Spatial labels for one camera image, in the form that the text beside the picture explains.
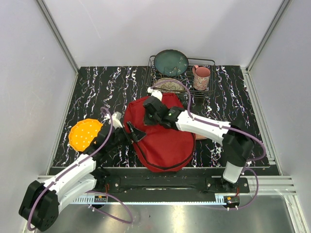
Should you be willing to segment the red student backpack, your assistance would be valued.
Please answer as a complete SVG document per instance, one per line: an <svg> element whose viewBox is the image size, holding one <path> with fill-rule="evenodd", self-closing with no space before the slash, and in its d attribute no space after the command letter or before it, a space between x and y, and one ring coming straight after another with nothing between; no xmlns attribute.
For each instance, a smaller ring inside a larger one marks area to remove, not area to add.
<svg viewBox="0 0 311 233"><path fill-rule="evenodd" d="M136 129L146 133L133 143L140 162L152 172L179 171L191 160L195 151L196 136L193 133L165 129L160 125L145 125L143 97L128 104L124 124L130 122Z"/></svg>

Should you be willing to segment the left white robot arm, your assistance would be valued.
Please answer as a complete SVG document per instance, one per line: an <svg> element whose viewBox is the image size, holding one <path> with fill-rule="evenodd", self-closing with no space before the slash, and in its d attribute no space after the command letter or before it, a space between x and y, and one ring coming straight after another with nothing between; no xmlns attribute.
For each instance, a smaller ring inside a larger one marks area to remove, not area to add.
<svg viewBox="0 0 311 233"><path fill-rule="evenodd" d="M120 178L102 167L103 158L115 147L139 142L146 134L130 122L126 131L118 119L103 125L95 119L79 121L69 133L69 143L81 155L70 166L44 182L33 181L27 188L19 215L27 220L30 231L46 231L59 214L84 193L93 193L88 205L100 205L118 192Z"/></svg>

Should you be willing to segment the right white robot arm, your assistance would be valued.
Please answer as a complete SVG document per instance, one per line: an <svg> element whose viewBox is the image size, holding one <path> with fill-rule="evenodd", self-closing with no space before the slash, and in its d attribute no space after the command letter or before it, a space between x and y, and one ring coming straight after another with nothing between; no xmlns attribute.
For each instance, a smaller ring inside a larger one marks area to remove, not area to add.
<svg viewBox="0 0 311 233"><path fill-rule="evenodd" d="M227 121L198 116L177 106L168 108L154 96L148 97L143 107L147 118L155 124L197 134L220 144L226 159L221 188L229 193L238 187L238 179L254 147L251 135Z"/></svg>

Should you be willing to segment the pink leather wallet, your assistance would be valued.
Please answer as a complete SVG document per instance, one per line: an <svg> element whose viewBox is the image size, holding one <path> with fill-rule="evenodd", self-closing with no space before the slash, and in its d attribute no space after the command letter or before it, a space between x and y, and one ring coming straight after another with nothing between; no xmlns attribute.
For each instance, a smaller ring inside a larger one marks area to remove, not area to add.
<svg viewBox="0 0 311 233"><path fill-rule="evenodd" d="M204 139L206 139L205 136L198 135L198 134L195 135L195 138L196 138L196 140L204 140Z"/></svg>

